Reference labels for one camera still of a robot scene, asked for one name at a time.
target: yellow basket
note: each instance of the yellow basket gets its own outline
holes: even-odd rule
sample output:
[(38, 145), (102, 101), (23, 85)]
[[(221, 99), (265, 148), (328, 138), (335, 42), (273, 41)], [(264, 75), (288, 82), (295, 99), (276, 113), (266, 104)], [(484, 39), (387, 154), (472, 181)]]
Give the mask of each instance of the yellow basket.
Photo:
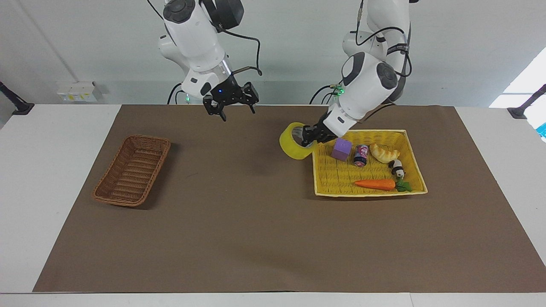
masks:
[[(405, 130), (350, 130), (343, 139), (353, 143), (351, 154), (346, 161), (340, 161), (331, 157), (335, 140), (324, 144), (318, 144), (313, 152), (313, 177), (314, 193), (318, 196), (328, 197), (379, 197), (379, 196), (405, 196), (426, 194), (425, 181), (415, 161), (413, 150)], [(398, 192), (374, 190), (359, 187), (355, 181), (365, 179), (393, 179), (389, 166), (376, 160), (371, 153), (368, 155), (368, 164), (365, 167), (353, 165), (355, 149), (358, 145), (370, 145), (376, 143), (388, 150), (398, 149), (398, 158), (404, 167), (406, 175), (404, 181), (411, 184), (412, 192)]]

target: can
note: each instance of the can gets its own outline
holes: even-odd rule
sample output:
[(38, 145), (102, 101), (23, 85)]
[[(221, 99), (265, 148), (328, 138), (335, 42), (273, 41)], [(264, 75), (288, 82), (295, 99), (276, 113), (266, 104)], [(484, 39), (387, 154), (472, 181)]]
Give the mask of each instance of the can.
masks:
[(368, 164), (368, 152), (370, 149), (366, 145), (358, 145), (354, 153), (353, 163), (358, 167), (364, 167)]

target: wire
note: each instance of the wire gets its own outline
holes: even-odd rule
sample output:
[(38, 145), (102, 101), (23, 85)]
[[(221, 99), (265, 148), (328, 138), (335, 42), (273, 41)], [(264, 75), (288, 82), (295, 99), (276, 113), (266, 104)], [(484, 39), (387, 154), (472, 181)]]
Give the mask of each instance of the wire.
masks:
[(359, 43), (358, 42), (358, 31), (360, 30), (360, 21), (362, 20), (363, 7), (364, 7), (364, 0), (360, 1), (360, 8), (358, 9), (358, 17), (357, 17), (357, 31), (354, 34), (354, 42), (357, 44), (357, 46), (364, 45), (372, 37), (378, 35), (379, 33), (383, 32), (383, 31), (386, 31), (386, 30), (398, 30), (398, 31), (400, 31), (400, 33), (406, 34), (404, 32), (404, 30), (402, 30), (402, 29), (400, 29), (398, 27), (386, 27), (386, 28), (383, 28), (383, 29), (375, 32), (374, 34), (368, 36), (368, 38), (366, 38), (362, 43)]
[(324, 97), (322, 98), (321, 104), (324, 104), (324, 100), (326, 99), (327, 96), (330, 96), (330, 97), (328, 98), (328, 102), (326, 102), (326, 104), (330, 103), (330, 98), (332, 98), (332, 96), (335, 96), (335, 95), (336, 95), (335, 92), (324, 95)]
[(402, 73), (399, 73), (399, 72), (395, 72), (397, 75), (401, 76), (401, 77), (404, 77), (404, 78), (407, 78), (411, 75), (411, 73), (413, 72), (413, 66), (411, 65), (411, 59), (410, 59), (410, 53), (406, 51), (406, 60), (405, 60), (409, 66), (409, 73), (407, 74), (402, 74)]
[(309, 101), (309, 104), (312, 104), (313, 103), (313, 100), (315, 99), (315, 97), (317, 97), (317, 95), (322, 92), (323, 90), (327, 89), (327, 88), (330, 88), (330, 85), (325, 85), (321, 88), (319, 88), (319, 90), (313, 95), (313, 98), (311, 98), (311, 101)]
[(358, 30), (357, 30), (357, 33), (355, 34), (355, 43), (357, 44), (357, 46), (362, 46), (364, 45), (368, 40), (370, 40), (371, 38), (375, 37), (376, 35), (378, 35), (379, 33), (383, 32), (383, 31), (386, 31), (386, 30), (398, 30), (400, 33), (402, 34), (406, 34), (406, 32), (404, 32), (404, 30), (398, 28), (398, 27), (386, 27), (386, 28), (383, 28), (383, 29), (380, 29), (380, 30), (377, 30), (374, 34), (368, 36), (368, 38), (366, 38), (363, 42), (359, 43), (358, 42)]
[(148, 1), (148, 4), (152, 7), (152, 9), (156, 12), (157, 16), (159, 16), (159, 18), (161, 18), (161, 20), (163, 20), (163, 16), (161, 16), (161, 14), (156, 10), (156, 8), (153, 6), (153, 4), (150, 2), (150, 0), (146, 0)]
[(174, 94), (174, 103), (175, 104), (178, 104), (178, 94), (180, 94), (180, 93), (185, 93), (185, 91), (179, 90), (178, 92), (176, 92), (176, 94)]
[(263, 75), (262, 71), (260, 70), (260, 48), (262, 47), (262, 42), (260, 42), (259, 39), (255, 38), (255, 37), (250, 37), (250, 36), (244, 36), (244, 35), (240, 35), (240, 34), (237, 34), (237, 33), (233, 33), (233, 32), (230, 32), (220, 26), (215, 26), (219, 32), (224, 32), (225, 34), (228, 34), (228, 35), (231, 35), (231, 36), (235, 36), (235, 37), (238, 37), (238, 38), (242, 38), (242, 39), (248, 39), (248, 40), (254, 40), (255, 42), (258, 43), (258, 50), (256, 51), (256, 67), (252, 67), (252, 66), (249, 66), (251, 69), (254, 69), (258, 72), (258, 75), (261, 76)]
[[(337, 84), (340, 85), (341, 83), (343, 82), (343, 79), (341, 79)], [(330, 97), (328, 97), (328, 101), (326, 102), (326, 104), (330, 104), (330, 99), (332, 99), (334, 95), (330, 95)]]
[(171, 90), (171, 94), (169, 95), (169, 99), (167, 99), (167, 104), (170, 104), (170, 100), (171, 100), (171, 98), (173, 97), (173, 94), (174, 94), (175, 89), (176, 89), (177, 87), (181, 86), (181, 85), (182, 85), (182, 83), (178, 83), (178, 84), (176, 84), (176, 85), (173, 87), (173, 89)]
[(232, 73), (234, 75), (237, 75), (239, 73), (245, 72), (245, 71), (250, 70), (250, 69), (256, 70), (258, 72), (258, 74), (261, 72), (261, 70), (259, 70), (258, 68), (254, 67), (254, 66), (247, 66), (247, 67), (243, 67), (243, 68), (239, 68), (237, 70), (234, 70), (234, 71), (232, 71)]
[(377, 112), (383, 110), (384, 108), (392, 107), (393, 105), (396, 105), (396, 104), (394, 104), (394, 103), (388, 103), (388, 104), (383, 105), (383, 106), (380, 107), (379, 109), (377, 109), (377, 110), (375, 110), (374, 112), (372, 112), (372, 114), (368, 115), (368, 117), (366, 117), (365, 119), (359, 121), (359, 123), (363, 123), (363, 122), (367, 121), (368, 119), (370, 119), (370, 117), (374, 116), (375, 113), (377, 113)]

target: tape roll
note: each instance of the tape roll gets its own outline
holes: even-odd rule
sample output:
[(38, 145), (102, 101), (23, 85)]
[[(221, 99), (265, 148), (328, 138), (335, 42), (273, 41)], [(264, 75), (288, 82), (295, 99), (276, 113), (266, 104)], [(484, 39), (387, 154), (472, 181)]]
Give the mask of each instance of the tape roll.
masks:
[(301, 122), (293, 122), (288, 125), (278, 139), (284, 153), (292, 159), (303, 160), (317, 148), (316, 141), (307, 147), (303, 147), (296, 142), (295, 138), (302, 139), (304, 126)]

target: brown table mat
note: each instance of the brown table mat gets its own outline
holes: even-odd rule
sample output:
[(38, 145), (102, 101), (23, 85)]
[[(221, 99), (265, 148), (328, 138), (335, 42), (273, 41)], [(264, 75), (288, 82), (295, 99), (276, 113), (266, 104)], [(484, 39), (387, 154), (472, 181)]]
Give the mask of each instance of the brown table mat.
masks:
[[(546, 268), (454, 108), (390, 107), (355, 128), (406, 129), (429, 193), (331, 199), (278, 137), (312, 107), (124, 105), (35, 292), (546, 292)], [(130, 134), (168, 138), (135, 209), (91, 192)]]

